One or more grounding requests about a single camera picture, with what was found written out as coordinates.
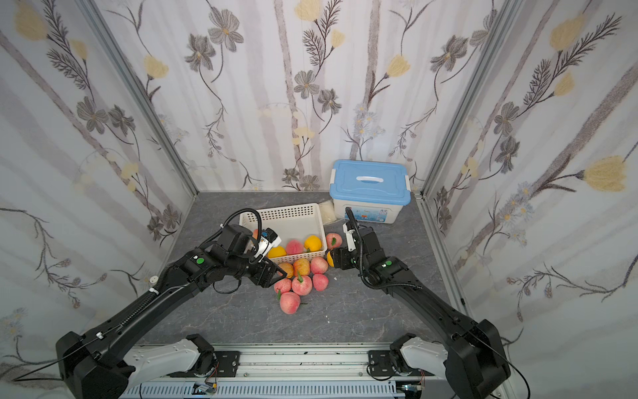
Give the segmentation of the yellow peach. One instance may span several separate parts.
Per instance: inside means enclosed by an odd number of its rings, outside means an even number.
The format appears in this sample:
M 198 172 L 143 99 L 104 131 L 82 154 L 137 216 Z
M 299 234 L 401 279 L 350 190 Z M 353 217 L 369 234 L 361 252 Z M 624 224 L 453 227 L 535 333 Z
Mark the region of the yellow peach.
M 322 239 L 316 235 L 310 235 L 303 243 L 307 252 L 318 252 L 322 249 Z
M 330 267 L 334 266 L 334 260 L 332 257 L 332 252 L 330 250 L 326 252 L 326 261 Z

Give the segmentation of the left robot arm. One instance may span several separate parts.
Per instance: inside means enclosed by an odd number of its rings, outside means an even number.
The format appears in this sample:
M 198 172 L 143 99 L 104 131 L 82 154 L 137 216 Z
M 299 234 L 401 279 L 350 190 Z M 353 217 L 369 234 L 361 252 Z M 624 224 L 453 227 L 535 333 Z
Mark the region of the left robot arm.
M 181 304 L 226 276 L 248 277 L 270 288 L 286 274 L 272 260 L 247 253 L 244 241 L 192 249 L 166 266 L 158 282 L 121 312 L 83 334 L 69 332 L 57 341 L 60 377 L 73 397 L 118 398 L 167 374 L 203 376 L 212 371 L 217 362 L 214 349 L 198 334 L 141 352 L 134 347 Z

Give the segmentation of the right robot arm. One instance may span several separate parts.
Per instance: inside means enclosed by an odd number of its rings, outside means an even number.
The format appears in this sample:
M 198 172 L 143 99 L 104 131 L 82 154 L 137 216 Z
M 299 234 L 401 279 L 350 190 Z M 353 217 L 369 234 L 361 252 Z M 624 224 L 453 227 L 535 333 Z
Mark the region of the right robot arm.
M 503 343 L 491 322 L 474 321 L 420 282 L 397 257 L 385 254 L 373 229 L 346 227 L 347 245 L 331 249 L 337 269 L 356 269 L 369 289 L 397 299 L 436 335 L 426 342 L 413 333 L 395 340 L 387 361 L 372 366 L 373 376 L 423 371 L 445 379 L 458 398 L 487 398 L 511 377 Z

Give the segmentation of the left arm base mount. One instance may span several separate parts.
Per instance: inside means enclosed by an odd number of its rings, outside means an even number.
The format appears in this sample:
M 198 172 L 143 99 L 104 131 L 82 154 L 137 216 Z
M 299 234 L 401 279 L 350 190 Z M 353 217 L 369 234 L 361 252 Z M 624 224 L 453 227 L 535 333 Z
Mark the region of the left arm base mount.
M 203 360 L 197 360 L 194 367 L 185 372 L 173 372 L 169 377 L 236 377 L 241 352 L 206 352 Z

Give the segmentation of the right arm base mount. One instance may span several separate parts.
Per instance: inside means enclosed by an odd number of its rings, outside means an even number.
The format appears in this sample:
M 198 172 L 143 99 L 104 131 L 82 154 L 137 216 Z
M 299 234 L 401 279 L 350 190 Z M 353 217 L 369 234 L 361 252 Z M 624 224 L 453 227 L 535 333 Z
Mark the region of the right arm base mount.
M 433 377 L 431 372 L 408 367 L 391 350 L 370 350 L 367 352 L 367 375 L 377 381 L 420 379 Z

